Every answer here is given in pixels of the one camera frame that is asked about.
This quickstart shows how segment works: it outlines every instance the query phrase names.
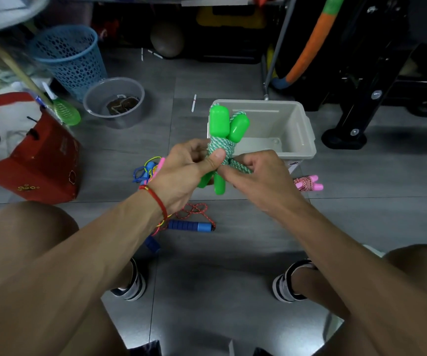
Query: bolt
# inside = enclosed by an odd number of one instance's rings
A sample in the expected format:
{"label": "bolt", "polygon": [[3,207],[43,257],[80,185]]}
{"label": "bolt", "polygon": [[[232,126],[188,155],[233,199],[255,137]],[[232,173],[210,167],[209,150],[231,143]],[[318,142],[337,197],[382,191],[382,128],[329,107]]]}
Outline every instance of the bolt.
{"label": "bolt", "polygon": [[372,92],[371,98],[372,100],[378,100],[382,97],[382,90],[381,89],[377,89],[374,92]]}

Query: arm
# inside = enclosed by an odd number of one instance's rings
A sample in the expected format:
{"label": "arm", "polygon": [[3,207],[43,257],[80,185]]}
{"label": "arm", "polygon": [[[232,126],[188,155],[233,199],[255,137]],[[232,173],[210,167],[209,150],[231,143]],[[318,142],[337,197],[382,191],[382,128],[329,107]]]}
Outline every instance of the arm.
{"label": "arm", "polygon": [[[225,158],[219,150],[202,160],[206,145],[176,145],[149,184],[170,214]],[[0,286],[0,355],[58,355],[160,220],[159,205],[140,190],[8,279]]]}
{"label": "arm", "polygon": [[274,152],[242,155],[238,161],[253,174],[226,166],[219,173],[294,234],[379,353],[427,356],[427,292],[308,203]]}

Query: bucket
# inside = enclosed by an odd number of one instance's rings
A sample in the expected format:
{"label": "bucket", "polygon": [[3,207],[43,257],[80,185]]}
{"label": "bucket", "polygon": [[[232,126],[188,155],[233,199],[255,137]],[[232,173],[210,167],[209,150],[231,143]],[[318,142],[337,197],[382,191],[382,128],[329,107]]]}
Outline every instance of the bucket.
{"label": "bucket", "polygon": [[[304,107],[296,101],[215,100],[228,108],[230,116],[245,111],[250,119],[234,155],[274,150],[290,172],[303,160],[316,155],[315,136]],[[210,137],[207,125],[207,137]]]}
{"label": "bucket", "polygon": [[[110,114],[110,104],[124,98],[136,98],[132,109],[119,114]],[[93,85],[83,98],[83,107],[93,116],[99,117],[112,129],[127,129],[143,118],[145,92],[141,84],[127,77],[113,77]]]}
{"label": "bucket", "polygon": [[78,101],[88,89],[107,77],[95,30],[83,25],[62,25],[36,35],[30,56],[55,76]]}

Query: red bracelet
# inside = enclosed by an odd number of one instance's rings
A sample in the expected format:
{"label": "red bracelet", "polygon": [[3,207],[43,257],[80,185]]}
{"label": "red bracelet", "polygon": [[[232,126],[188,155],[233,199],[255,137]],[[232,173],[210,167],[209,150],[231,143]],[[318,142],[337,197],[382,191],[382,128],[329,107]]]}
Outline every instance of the red bracelet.
{"label": "red bracelet", "polygon": [[164,221],[166,221],[168,218],[167,209],[164,206],[164,204],[162,203],[161,199],[156,195],[156,193],[151,188],[149,188],[149,186],[147,186],[147,185],[141,185],[141,186],[139,186],[139,189],[148,191],[149,194],[156,200],[156,202],[159,204],[159,207],[162,210],[162,215],[164,217]]}

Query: fingernail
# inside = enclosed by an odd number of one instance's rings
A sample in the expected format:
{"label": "fingernail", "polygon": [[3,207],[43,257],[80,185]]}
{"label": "fingernail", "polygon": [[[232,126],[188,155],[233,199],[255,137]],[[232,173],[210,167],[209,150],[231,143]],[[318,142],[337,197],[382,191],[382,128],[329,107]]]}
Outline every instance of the fingernail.
{"label": "fingernail", "polygon": [[224,160],[225,159],[225,150],[224,149],[216,149],[214,152],[210,154],[210,157]]}

